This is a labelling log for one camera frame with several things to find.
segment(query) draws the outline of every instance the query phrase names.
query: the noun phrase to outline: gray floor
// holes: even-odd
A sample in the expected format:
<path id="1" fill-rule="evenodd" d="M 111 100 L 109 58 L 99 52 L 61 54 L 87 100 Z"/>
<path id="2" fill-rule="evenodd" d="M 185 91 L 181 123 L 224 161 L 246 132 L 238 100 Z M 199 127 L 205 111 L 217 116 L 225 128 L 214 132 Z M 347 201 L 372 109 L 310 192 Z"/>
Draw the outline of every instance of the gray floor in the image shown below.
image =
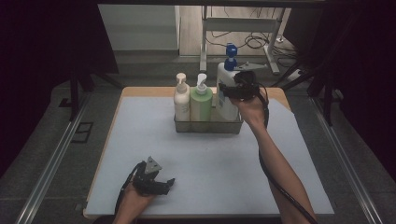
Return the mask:
<path id="1" fill-rule="evenodd" d="M 174 86 L 175 74 L 185 72 L 189 84 L 194 85 L 199 66 L 197 58 L 164 56 L 150 60 L 128 63 L 125 55 L 117 55 L 120 75 L 112 75 L 126 86 Z M 221 58 L 210 58 L 208 85 L 214 86 L 216 67 Z M 262 59 L 246 59 L 250 62 Z M 277 77 L 268 69 L 258 72 L 259 81 L 269 85 Z M 92 223 L 82 215 L 92 179 L 104 147 L 107 132 L 118 100 L 120 90 L 102 79 L 92 76 L 96 84 L 87 111 L 81 122 L 93 122 L 92 133 L 85 144 L 71 143 L 53 178 L 43 203 L 38 207 L 33 223 Z M 320 217 L 319 223 L 369 223 L 355 192 L 335 156 L 331 141 L 326 137 L 319 122 L 316 109 L 305 93 L 309 82 L 287 91 L 292 112 L 295 114 L 304 140 L 318 170 L 322 184 L 329 195 L 335 215 Z M 52 151 L 57 147 L 68 125 L 69 108 L 59 107 L 63 98 L 69 98 L 68 83 L 56 87 L 46 114 L 37 125 L 20 156 L 0 180 L 0 222 L 13 223 L 28 199 L 35 182 L 43 171 Z M 386 173 L 334 103 L 333 128 L 346 154 L 358 173 L 362 184 L 372 197 L 383 223 L 396 223 L 396 185 Z M 259 223 L 262 219 L 244 223 Z"/>

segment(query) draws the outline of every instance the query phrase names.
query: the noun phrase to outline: forearm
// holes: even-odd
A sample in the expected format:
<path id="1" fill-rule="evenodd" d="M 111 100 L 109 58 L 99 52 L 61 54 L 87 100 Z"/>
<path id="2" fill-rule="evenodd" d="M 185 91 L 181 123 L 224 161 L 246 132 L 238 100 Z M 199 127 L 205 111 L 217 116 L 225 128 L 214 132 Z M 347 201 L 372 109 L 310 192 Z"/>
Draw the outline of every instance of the forearm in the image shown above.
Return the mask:
<path id="1" fill-rule="evenodd" d="M 311 203 L 302 182 L 283 154 L 279 151 L 271 136 L 262 123 L 254 122 L 250 128 L 256 136 L 259 150 L 268 173 L 274 180 L 285 189 L 307 212 L 315 217 Z M 292 205 L 272 184 L 271 191 L 274 194 L 283 223 L 308 223 L 300 212 Z"/>

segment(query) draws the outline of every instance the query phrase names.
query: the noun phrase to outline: metal frame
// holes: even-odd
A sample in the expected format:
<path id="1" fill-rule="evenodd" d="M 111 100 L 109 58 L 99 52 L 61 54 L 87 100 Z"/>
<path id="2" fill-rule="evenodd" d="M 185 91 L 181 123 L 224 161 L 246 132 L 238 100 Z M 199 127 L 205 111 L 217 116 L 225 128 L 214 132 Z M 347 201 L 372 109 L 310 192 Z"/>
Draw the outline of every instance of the metal frame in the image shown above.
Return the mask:
<path id="1" fill-rule="evenodd" d="M 260 32 L 272 33 L 270 43 L 264 47 L 265 56 L 269 62 L 271 70 L 274 75 L 279 75 L 279 68 L 277 67 L 272 51 L 276 41 L 277 33 L 279 32 L 282 23 L 285 8 L 282 8 L 280 14 L 274 19 L 259 19 L 259 18 L 214 18 L 207 17 L 207 6 L 204 6 L 202 17 L 202 43 L 201 43 L 201 60 L 200 72 L 206 72 L 206 32 L 207 31 L 223 31 L 223 32 Z"/>

